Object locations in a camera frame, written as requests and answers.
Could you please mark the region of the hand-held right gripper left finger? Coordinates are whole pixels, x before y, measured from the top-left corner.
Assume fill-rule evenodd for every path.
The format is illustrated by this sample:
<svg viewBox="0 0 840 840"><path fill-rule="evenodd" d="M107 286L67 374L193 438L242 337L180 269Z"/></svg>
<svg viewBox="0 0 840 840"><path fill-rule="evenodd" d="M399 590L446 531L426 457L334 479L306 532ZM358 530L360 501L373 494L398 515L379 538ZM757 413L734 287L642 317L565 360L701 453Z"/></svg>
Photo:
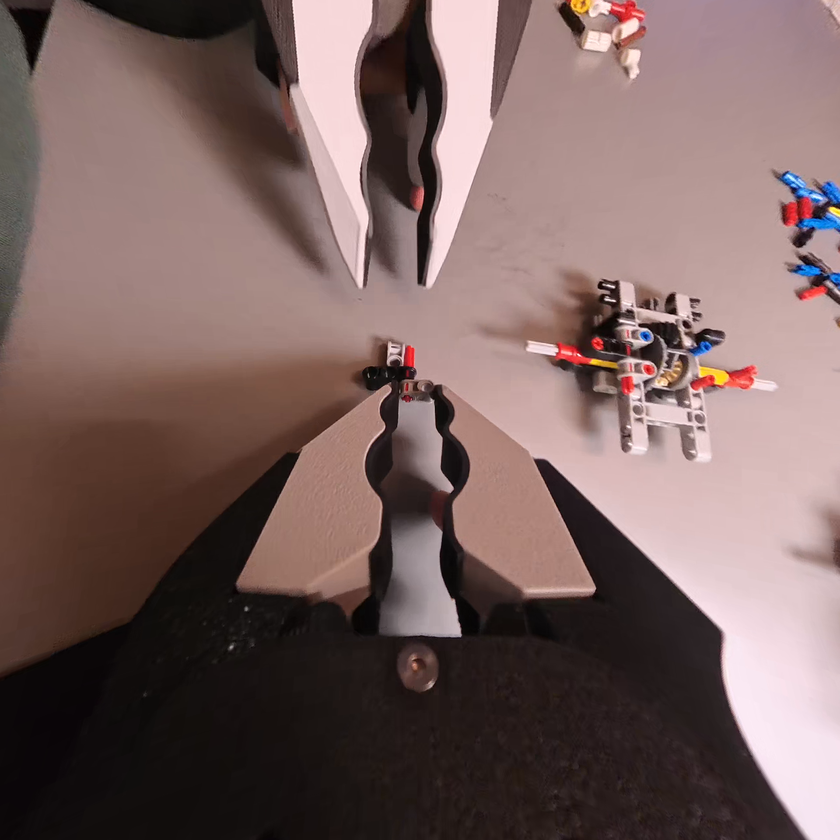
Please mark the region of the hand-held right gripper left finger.
<svg viewBox="0 0 840 840"><path fill-rule="evenodd" d="M382 482L400 399L386 385L305 444L241 571L238 592L377 615L392 575Z"/></svg>

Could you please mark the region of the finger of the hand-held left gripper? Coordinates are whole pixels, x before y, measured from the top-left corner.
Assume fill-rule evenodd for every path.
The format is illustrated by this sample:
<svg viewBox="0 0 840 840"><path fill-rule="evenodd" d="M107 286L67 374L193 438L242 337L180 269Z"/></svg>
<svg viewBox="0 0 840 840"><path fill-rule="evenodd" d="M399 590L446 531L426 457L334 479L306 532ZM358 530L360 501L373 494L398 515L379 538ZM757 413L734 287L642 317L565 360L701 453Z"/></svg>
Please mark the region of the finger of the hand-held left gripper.
<svg viewBox="0 0 840 840"><path fill-rule="evenodd" d="M425 198L418 282L436 282L489 139L498 2L424 2L417 57L427 122L419 164Z"/></svg>
<svg viewBox="0 0 840 840"><path fill-rule="evenodd" d="M375 23L372 1L293 1L297 81L290 102L329 225L357 288L368 279L371 134L361 106L361 61Z"/></svg>

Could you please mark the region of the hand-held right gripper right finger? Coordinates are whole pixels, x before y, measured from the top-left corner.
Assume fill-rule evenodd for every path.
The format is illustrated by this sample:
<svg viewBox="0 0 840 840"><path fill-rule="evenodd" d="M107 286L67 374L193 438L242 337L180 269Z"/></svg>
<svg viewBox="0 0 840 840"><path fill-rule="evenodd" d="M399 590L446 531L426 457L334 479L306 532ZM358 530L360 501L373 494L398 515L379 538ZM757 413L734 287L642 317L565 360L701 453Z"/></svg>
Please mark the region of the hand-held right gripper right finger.
<svg viewBox="0 0 840 840"><path fill-rule="evenodd" d="M450 485L440 570L462 635L498 607L578 600L595 583L536 460L446 385L434 389Z"/></svg>

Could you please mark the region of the grey lego gearbox assembly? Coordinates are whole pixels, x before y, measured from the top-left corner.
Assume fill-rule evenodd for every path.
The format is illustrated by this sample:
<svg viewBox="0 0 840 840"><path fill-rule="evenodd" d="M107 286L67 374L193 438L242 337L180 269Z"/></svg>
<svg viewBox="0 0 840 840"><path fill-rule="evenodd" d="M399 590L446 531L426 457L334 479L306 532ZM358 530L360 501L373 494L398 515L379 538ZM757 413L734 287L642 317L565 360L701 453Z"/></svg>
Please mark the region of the grey lego gearbox assembly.
<svg viewBox="0 0 840 840"><path fill-rule="evenodd" d="M600 279L601 310L578 344L529 340L524 350L553 364L580 369L591 390L615 401L622 450L645 455L653 428L675 429L683 456L711 460L708 392L778 389L755 365L718 369L707 356L727 334L702 328L701 301L672 292L665 298L637 296L634 283Z"/></svg>

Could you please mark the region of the scattered white red lego pieces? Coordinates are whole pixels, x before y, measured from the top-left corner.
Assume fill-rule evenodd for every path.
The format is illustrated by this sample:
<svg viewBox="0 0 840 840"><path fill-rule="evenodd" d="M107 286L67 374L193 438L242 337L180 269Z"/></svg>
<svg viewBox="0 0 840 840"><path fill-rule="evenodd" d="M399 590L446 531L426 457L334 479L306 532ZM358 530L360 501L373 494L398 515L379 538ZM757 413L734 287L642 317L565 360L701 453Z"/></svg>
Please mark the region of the scattered white red lego pieces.
<svg viewBox="0 0 840 840"><path fill-rule="evenodd" d="M558 12L583 51L613 53L626 78L641 72L639 43L647 33L647 12L635 1L563 1Z"/></svg>

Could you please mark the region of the pile of coloured lego pins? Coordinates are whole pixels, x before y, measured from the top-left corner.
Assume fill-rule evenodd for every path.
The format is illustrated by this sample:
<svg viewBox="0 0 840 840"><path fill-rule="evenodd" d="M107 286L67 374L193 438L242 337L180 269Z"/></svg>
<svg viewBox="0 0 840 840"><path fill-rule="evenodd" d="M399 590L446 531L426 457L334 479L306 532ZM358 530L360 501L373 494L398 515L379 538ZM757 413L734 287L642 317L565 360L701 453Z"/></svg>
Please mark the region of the pile of coloured lego pins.
<svg viewBox="0 0 840 840"><path fill-rule="evenodd" d="M787 273L802 284L795 295L800 301L825 298L839 304L839 273L824 259L807 251L814 236L822 231L839 232L839 184L833 181L808 182L787 170L772 170L773 178L784 185L790 198L780 205L782 225L791 231L794 261L786 263Z"/></svg>

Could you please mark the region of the person's left hand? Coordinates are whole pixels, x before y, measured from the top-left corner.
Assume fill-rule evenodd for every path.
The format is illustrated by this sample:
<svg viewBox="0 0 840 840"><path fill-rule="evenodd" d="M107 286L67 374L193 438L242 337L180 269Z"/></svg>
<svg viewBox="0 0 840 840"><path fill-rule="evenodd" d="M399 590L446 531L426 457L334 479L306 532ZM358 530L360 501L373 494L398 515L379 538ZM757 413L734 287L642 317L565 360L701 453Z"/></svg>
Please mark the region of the person's left hand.
<svg viewBox="0 0 840 840"><path fill-rule="evenodd" d="M425 198L418 156L426 113L407 41L406 33L399 31L367 53L361 92L372 136L372 171L418 213Z"/></svg>

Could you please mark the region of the person's green hoodie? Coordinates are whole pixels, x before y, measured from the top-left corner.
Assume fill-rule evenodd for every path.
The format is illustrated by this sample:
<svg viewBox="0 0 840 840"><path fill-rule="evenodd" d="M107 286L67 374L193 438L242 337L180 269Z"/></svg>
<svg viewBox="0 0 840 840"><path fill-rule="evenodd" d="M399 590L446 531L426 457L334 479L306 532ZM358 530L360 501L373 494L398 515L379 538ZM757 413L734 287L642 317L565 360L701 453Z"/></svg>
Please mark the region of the person's green hoodie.
<svg viewBox="0 0 840 840"><path fill-rule="evenodd" d="M39 136L30 67L13 16L1 8L1 343L20 293L39 184Z"/></svg>

